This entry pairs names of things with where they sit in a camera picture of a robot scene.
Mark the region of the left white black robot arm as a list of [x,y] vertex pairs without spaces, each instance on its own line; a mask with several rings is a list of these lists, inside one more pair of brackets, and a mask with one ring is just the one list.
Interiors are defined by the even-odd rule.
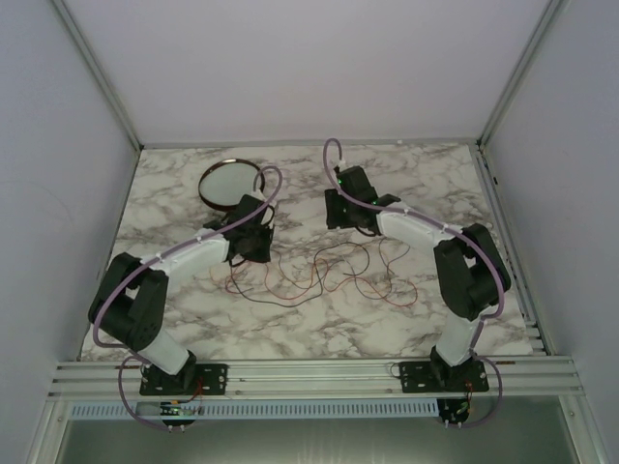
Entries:
[[195,356],[162,327],[168,291],[236,257],[269,262],[273,214],[267,201],[245,194],[223,221],[184,243],[151,257],[115,256],[88,312],[93,333],[111,336],[165,377],[192,375]]

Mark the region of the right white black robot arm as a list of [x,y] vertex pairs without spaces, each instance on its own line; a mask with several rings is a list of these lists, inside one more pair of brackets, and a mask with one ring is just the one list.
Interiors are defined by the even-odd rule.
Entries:
[[327,226],[357,228],[370,235],[431,251],[440,295],[449,309],[430,358],[447,376],[473,360],[473,348],[486,318],[500,308],[511,281],[498,249],[479,223],[457,228],[409,209],[391,194],[378,195],[360,166],[328,172],[333,187],[325,191]]

